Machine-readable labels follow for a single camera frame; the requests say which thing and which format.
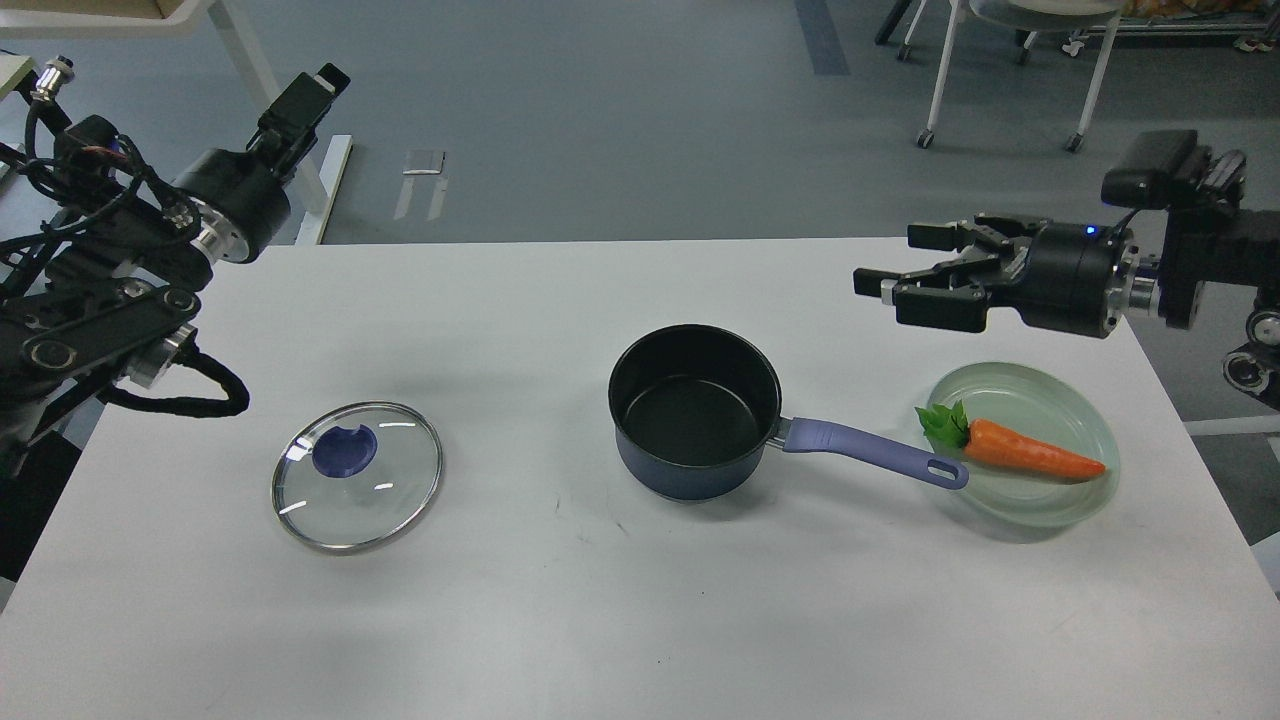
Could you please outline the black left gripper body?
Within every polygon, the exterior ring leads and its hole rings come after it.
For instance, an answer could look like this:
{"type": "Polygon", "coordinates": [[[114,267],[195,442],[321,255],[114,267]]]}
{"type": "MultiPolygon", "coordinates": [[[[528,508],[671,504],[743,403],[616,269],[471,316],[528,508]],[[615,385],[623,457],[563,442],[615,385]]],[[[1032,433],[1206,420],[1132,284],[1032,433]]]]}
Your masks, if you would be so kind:
{"type": "Polygon", "coordinates": [[[206,151],[173,182],[197,206],[201,231],[193,246],[211,263],[257,260],[291,214],[285,187],[292,178],[292,170],[253,152],[206,151]]]}

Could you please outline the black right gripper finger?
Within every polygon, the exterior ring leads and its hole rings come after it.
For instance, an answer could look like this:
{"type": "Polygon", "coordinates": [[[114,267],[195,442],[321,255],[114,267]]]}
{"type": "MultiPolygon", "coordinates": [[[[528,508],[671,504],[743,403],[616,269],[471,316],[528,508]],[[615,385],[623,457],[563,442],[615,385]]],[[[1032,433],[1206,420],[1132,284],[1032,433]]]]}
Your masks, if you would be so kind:
{"type": "Polygon", "coordinates": [[[1002,217],[979,213],[970,220],[924,223],[906,228],[910,249],[950,252],[952,256],[916,272],[884,272],[858,268],[852,272],[852,292],[858,296],[892,299],[906,288],[960,290],[1000,281],[1020,249],[1036,233],[1034,217],[1002,217]]]}
{"type": "Polygon", "coordinates": [[[879,297],[899,324],[979,334],[991,309],[1010,305],[1015,286],[1006,273],[925,273],[882,279],[879,297]]]}

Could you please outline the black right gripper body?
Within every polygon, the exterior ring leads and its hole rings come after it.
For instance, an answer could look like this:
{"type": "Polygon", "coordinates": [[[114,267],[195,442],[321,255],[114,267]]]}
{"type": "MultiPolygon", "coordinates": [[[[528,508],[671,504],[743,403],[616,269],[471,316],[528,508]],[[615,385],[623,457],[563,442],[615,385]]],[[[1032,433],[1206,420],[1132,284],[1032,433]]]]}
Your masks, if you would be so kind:
{"type": "Polygon", "coordinates": [[[1105,338],[1117,324],[1130,246],[1116,225],[1051,222],[1030,238],[1010,304],[1029,327],[1105,338]]]}

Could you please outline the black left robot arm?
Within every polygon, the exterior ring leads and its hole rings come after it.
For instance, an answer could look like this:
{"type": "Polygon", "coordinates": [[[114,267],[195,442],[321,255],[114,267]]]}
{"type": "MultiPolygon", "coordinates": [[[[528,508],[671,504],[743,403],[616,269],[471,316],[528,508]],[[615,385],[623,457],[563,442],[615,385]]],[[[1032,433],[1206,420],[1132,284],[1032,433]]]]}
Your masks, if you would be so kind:
{"type": "Polygon", "coordinates": [[[239,377],[195,342],[198,293],[218,263],[252,263],[275,238],[287,186],[349,86],[329,64],[298,76],[243,150],[166,181],[109,120],[70,122],[58,94],[73,76],[64,56],[27,70],[24,143],[3,146],[3,165],[58,205],[3,241],[4,480],[91,400],[193,418],[248,407],[239,377]]]}

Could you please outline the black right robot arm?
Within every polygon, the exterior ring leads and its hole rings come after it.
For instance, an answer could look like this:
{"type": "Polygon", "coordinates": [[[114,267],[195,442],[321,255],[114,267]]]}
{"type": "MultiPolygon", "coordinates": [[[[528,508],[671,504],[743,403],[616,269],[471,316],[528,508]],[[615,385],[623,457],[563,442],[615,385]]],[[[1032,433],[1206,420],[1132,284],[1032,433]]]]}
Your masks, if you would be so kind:
{"type": "Polygon", "coordinates": [[[969,222],[909,225],[908,245],[943,252],[916,272],[859,268],[852,291],[891,306],[900,324],[980,333],[992,309],[1032,328],[1101,340],[1126,314],[1190,328],[1208,284],[1254,291],[1244,342],[1222,375],[1277,406],[1277,214],[1221,208],[1172,210],[1164,246],[1144,255],[1125,222],[1055,222],[988,213],[969,222]]]}

